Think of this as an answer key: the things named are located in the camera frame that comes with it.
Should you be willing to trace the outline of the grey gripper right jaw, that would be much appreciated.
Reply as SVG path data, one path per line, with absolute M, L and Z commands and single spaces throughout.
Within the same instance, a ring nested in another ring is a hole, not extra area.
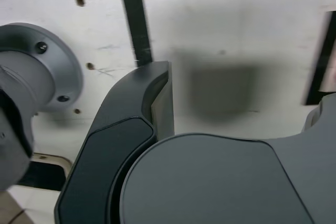
M 335 95 L 297 135 L 241 140 L 183 134 L 131 166 L 121 223 L 335 223 Z

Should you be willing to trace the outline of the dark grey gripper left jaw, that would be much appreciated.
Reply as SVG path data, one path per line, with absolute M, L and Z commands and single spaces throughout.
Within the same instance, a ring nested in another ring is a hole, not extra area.
M 135 160 L 174 135 L 172 67 L 156 61 L 120 79 L 103 100 L 55 206 L 56 223 L 119 223 Z

